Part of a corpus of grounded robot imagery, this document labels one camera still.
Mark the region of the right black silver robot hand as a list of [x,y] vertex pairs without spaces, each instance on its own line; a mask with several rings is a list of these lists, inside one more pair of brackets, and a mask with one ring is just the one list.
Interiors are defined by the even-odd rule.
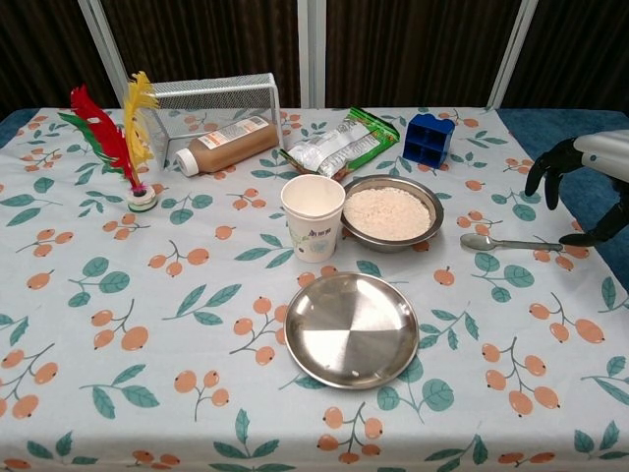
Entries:
[[590,167],[606,175],[618,202],[601,218],[594,229],[583,234],[561,237],[559,243],[575,247],[593,247],[613,238],[628,225],[628,132],[598,132],[563,140],[544,152],[530,168],[525,194],[531,196],[544,182],[546,205],[555,209],[563,176],[581,167]]

